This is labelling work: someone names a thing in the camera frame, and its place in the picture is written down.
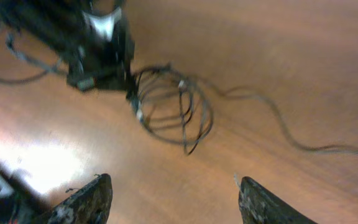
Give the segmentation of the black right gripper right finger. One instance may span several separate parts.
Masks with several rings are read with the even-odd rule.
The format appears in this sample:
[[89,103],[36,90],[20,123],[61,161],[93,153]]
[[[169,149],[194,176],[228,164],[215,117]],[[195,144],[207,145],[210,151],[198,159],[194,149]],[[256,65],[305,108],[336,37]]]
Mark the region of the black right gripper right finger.
[[251,177],[241,180],[238,204],[243,224],[316,224]]

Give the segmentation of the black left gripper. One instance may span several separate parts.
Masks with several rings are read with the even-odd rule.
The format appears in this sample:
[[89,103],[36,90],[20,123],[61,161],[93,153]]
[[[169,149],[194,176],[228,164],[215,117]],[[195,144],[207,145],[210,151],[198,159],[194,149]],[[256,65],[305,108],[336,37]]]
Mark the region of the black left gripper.
[[69,64],[67,84],[91,89],[135,91],[131,75],[134,41],[122,9],[109,14],[83,12],[86,43],[78,46],[76,62]]

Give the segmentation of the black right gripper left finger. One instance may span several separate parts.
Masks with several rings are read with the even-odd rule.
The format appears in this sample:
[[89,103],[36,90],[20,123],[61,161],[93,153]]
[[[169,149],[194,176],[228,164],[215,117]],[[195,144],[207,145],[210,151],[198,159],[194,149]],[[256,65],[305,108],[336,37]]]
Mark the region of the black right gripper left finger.
[[32,220],[36,224],[106,224],[113,198],[111,176],[95,179],[53,209]]

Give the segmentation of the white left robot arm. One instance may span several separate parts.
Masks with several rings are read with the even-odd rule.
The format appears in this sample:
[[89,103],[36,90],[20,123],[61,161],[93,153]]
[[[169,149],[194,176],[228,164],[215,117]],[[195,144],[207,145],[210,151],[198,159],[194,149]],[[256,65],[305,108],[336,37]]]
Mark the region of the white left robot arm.
[[19,59],[62,75],[80,91],[138,90],[131,74],[134,41],[124,14],[125,0],[62,1],[0,0],[0,25],[25,30],[41,40],[68,65],[68,71],[49,66],[6,45]]

